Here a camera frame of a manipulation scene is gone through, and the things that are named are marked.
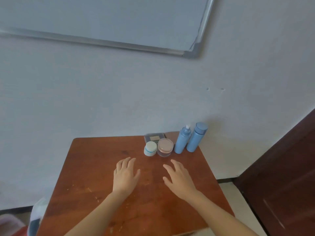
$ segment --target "blue bottle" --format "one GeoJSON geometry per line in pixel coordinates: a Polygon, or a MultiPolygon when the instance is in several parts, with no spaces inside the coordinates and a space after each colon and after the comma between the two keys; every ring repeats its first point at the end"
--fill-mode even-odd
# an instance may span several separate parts
{"type": "Polygon", "coordinates": [[[194,132],[191,135],[189,143],[187,145],[187,151],[194,152],[199,145],[201,139],[206,134],[208,130],[208,126],[203,122],[196,123],[194,132]]]}
{"type": "Polygon", "coordinates": [[[182,130],[179,132],[176,144],[175,144],[175,149],[174,151],[177,154],[181,154],[190,138],[191,135],[191,130],[190,130],[190,125],[186,125],[186,127],[183,127],[182,130]]]}

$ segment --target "door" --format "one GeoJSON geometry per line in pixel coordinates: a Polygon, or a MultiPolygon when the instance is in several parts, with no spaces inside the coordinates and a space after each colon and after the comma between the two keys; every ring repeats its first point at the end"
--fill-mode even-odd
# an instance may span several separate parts
{"type": "Polygon", "coordinates": [[[314,236],[315,110],[234,183],[271,236],[314,236]]]}

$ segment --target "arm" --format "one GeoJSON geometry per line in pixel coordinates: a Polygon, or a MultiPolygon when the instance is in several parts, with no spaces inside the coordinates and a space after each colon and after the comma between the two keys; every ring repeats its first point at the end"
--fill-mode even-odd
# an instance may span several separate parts
{"type": "Polygon", "coordinates": [[[135,158],[119,161],[114,170],[113,192],[106,199],[71,229],[65,236],[103,236],[113,214],[131,194],[138,183],[140,170],[134,177],[135,158]]]}
{"type": "Polygon", "coordinates": [[[254,231],[210,201],[194,183],[183,164],[171,160],[175,171],[169,165],[163,167],[169,173],[172,182],[163,177],[164,183],[179,198],[187,201],[207,222],[216,236],[258,236],[254,231]]]}

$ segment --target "floor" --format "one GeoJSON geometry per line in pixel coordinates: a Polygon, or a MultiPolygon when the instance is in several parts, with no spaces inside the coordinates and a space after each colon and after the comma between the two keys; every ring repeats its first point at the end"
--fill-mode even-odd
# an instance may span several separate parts
{"type": "MultiPolygon", "coordinates": [[[[254,230],[259,236],[266,236],[262,226],[257,221],[252,210],[246,203],[240,191],[232,182],[219,184],[227,201],[229,202],[235,217],[254,230]]],[[[29,223],[30,213],[16,215],[25,224],[29,223]]],[[[195,236],[212,236],[214,235],[210,229],[200,231],[195,236]]]]}

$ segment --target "door frame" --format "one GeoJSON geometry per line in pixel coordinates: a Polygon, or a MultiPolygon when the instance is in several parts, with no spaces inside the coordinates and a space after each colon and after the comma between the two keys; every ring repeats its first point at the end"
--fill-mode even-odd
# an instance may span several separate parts
{"type": "Polygon", "coordinates": [[[313,109],[304,119],[295,125],[287,134],[276,142],[268,151],[256,160],[234,181],[235,186],[244,192],[262,172],[266,166],[282,156],[298,141],[304,138],[311,131],[315,130],[315,109],[313,109]]]}

